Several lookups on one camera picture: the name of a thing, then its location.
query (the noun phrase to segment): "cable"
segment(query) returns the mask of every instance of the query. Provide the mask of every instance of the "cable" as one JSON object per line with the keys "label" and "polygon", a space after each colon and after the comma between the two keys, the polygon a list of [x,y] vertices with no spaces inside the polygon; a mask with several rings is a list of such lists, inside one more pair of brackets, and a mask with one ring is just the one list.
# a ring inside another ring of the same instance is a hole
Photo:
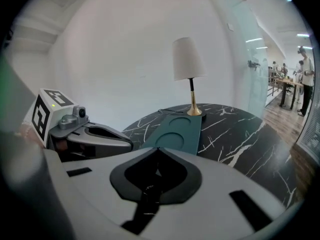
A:
{"label": "cable", "polygon": [[174,111],[174,110],[171,110],[171,109],[159,109],[158,110],[159,113],[162,113],[161,111],[171,111],[171,112],[175,112],[175,113],[183,113],[183,111]]}

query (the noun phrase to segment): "person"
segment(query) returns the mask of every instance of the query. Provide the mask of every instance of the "person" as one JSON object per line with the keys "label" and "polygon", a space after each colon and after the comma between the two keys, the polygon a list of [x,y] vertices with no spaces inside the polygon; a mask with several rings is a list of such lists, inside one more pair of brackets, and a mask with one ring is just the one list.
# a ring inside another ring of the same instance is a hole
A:
{"label": "person", "polygon": [[284,74],[284,77],[287,76],[288,69],[287,69],[286,63],[283,63],[283,68],[282,68],[281,72]]}
{"label": "person", "polygon": [[293,75],[295,76],[295,83],[301,83],[302,82],[302,65],[304,62],[302,60],[299,60],[299,62],[295,66],[295,71],[293,71]]}
{"label": "person", "polygon": [[[295,71],[293,71],[293,75],[295,76],[295,79],[294,79],[294,82],[295,83],[299,83],[301,84],[302,83],[302,65],[304,64],[304,62],[302,60],[299,60],[299,62],[296,64],[295,66]],[[303,88],[302,87],[299,87],[298,88],[298,91],[296,92],[296,95],[297,95],[297,103],[299,104],[300,103],[300,96],[303,94]]]}
{"label": "person", "polygon": [[302,72],[302,84],[303,84],[303,104],[302,108],[298,110],[298,115],[304,117],[307,113],[307,109],[311,100],[311,95],[314,85],[314,75],[315,69],[311,62],[311,59],[307,56],[306,50],[303,46],[300,46],[298,54],[303,56],[303,64],[301,65],[301,70],[297,72]]}
{"label": "person", "polygon": [[273,70],[277,70],[277,63],[274,61],[273,63],[272,63],[272,67],[273,67]]}

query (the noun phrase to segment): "teal serving board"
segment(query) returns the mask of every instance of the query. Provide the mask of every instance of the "teal serving board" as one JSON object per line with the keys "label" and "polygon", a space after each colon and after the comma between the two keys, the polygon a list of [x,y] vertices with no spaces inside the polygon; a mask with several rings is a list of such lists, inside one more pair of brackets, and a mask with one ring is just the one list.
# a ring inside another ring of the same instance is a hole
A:
{"label": "teal serving board", "polygon": [[201,123],[201,116],[167,115],[141,149],[161,147],[197,155]]}

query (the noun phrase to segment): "wooden floor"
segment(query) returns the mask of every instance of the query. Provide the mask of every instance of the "wooden floor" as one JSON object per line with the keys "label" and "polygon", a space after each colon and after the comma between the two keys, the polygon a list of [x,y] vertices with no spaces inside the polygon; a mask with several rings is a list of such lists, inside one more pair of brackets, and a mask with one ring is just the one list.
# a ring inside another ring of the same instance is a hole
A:
{"label": "wooden floor", "polygon": [[[292,111],[285,110],[279,107],[281,96],[281,94],[278,95],[266,106],[263,120],[275,129],[279,136],[292,147],[303,129],[304,118],[298,115],[297,112],[298,109],[301,109],[302,104],[294,102]],[[286,107],[290,107],[291,101],[292,94],[287,94],[285,97]]]}
{"label": "wooden floor", "polygon": [[[297,110],[302,104],[294,103],[292,111],[279,107],[281,94],[275,98],[264,110],[264,121],[277,131],[279,136],[289,144],[290,154],[294,162],[297,192],[296,200],[302,200],[308,188],[312,183],[315,175],[317,164],[315,161],[295,143],[303,129],[304,118],[298,115]],[[287,107],[291,105],[292,95],[286,95],[285,104]]]}

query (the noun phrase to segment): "round table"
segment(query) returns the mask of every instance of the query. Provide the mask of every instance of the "round table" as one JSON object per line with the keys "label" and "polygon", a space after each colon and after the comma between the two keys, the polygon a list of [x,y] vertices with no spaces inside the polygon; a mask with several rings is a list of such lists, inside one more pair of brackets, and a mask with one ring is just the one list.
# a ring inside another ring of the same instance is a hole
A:
{"label": "round table", "polygon": [[[235,168],[274,194],[285,207],[295,201],[297,189],[290,147],[259,117],[241,109],[198,104],[206,112],[197,155]],[[137,150],[166,115],[182,115],[190,105],[179,105],[149,114],[122,132]]]}

